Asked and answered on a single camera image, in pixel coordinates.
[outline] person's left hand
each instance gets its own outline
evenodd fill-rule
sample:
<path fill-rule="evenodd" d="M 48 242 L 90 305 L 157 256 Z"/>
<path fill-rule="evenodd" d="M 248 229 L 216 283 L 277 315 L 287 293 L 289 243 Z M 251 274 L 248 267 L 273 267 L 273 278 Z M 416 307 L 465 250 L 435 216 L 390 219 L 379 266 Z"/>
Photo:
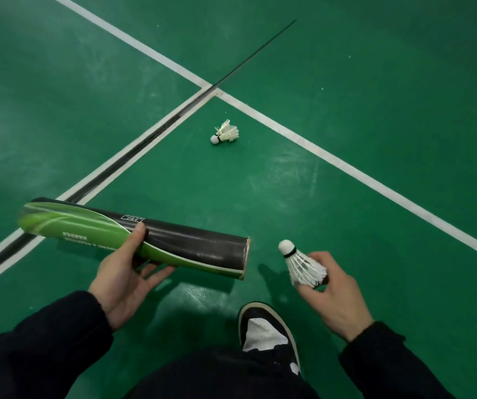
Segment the person's left hand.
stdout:
<path fill-rule="evenodd" d="M 120 329 L 135 314 L 146 295 L 175 270 L 167 266 L 146 279 L 159 265 L 149 263 L 140 275 L 135 272 L 131 266 L 133 255 L 145 234 L 146 228 L 139 222 L 122 246 L 100 263 L 98 274 L 89 287 L 113 331 Z"/>

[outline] sneaker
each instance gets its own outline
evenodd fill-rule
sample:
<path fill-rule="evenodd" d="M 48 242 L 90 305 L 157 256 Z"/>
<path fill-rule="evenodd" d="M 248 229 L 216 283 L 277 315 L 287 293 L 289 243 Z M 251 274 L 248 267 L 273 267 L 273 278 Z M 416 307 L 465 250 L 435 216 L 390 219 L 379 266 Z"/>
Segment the sneaker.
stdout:
<path fill-rule="evenodd" d="M 300 374 L 294 336 L 270 305 L 250 302 L 243 306 L 238 314 L 238 337 L 242 351 L 269 353 L 271 361 L 289 367 L 296 375 Z"/>

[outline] shuttlecock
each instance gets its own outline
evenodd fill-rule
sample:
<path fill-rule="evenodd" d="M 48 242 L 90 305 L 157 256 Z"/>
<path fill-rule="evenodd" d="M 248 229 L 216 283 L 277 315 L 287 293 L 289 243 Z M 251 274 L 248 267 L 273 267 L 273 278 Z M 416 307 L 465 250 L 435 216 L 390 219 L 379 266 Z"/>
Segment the shuttlecock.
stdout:
<path fill-rule="evenodd" d="M 216 134 L 211 137 L 211 142 L 213 144 L 218 144 L 219 142 L 224 141 L 233 141 L 239 138 L 239 130 L 236 126 L 231 126 L 229 124 L 229 119 L 222 123 L 220 129 L 215 127 Z"/>
<path fill-rule="evenodd" d="M 288 239 L 279 243 L 279 251 L 285 257 L 292 284 L 298 283 L 317 287 L 328 274 L 321 264 L 302 254 Z"/>

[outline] hand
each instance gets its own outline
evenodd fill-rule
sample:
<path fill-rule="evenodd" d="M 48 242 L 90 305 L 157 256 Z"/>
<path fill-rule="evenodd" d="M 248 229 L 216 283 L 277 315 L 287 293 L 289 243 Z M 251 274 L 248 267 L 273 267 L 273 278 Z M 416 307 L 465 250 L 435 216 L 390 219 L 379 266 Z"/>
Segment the hand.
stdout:
<path fill-rule="evenodd" d="M 329 329 L 351 342 L 373 323 L 361 290 L 329 252 L 312 252 L 309 256 L 328 270 L 329 283 L 323 292 L 298 285 L 298 293 L 318 312 Z"/>
<path fill-rule="evenodd" d="M 139 222 L 122 246 L 100 263 L 98 274 L 89 287 L 113 331 L 120 329 L 135 314 L 146 295 L 175 270 L 167 266 L 145 279 L 158 266 L 149 263 L 140 275 L 135 272 L 131 266 L 133 255 L 145 235 L 146 228 Z"/>

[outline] black sleeve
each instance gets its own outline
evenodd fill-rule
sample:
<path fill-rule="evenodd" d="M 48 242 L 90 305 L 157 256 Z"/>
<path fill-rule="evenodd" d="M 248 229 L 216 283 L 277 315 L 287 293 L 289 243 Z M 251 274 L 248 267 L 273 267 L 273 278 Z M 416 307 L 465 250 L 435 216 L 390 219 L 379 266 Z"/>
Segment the black sleeve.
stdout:
<path fill-rule="evenodd" d="M 0 398 L 64 398 L 112 341 L 107 318 L 88 292 L 50 304 L 0 335 Z"/>
<path fill-rule="evenodd" d="M 453 398 L 430 369 L 383 322 L 374 322 L 340 354 L 365 398 Z"/>

